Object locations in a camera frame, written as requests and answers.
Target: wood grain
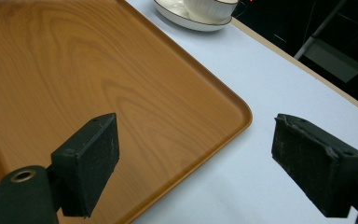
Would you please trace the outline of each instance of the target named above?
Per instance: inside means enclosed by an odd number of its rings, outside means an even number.
[[[91,218],[123,223],[252,121],[248,105],[124,1],[0,1],[0,179],[117,113],[120,161]]]

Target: white cup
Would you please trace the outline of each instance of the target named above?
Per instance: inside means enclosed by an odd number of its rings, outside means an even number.
[[[203,23],[219,23],[231,17],[238,0],[184,0],[188,17]]]

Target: cup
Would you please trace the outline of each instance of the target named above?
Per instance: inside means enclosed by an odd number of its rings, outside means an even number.
[[[184,0],[183,3],[191,20],[216,24],[231,17],[238,0]]]

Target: saucer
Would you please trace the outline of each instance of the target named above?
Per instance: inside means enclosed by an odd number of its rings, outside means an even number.
[[[229,17],[217,24],[193,21],[188,17],[183,0],[155,0],[154,3],[156,9],[165,18],[191,30],[204,32],[217,31],[229,24],[232,19],[232,17]]]

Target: wooden tray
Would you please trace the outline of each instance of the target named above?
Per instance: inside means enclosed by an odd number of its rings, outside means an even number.
[[[134,220],[252,121],[242,99],[125,1],[0,1],[0,178],[47,167],[110,112],[117,168],[91,218],[59,213],[60,223]]]

